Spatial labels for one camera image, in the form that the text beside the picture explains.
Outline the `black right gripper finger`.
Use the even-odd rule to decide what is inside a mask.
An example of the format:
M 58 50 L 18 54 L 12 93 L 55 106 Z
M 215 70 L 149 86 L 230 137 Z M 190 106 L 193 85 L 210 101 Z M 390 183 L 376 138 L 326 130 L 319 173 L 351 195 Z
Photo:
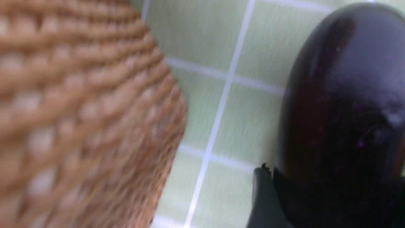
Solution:
M 285 215 L 287 197 L 293 186 L 278 172 L 275 179 L 266 163 L 253 172 L 252 209 L 247 228 L 292 228 Z

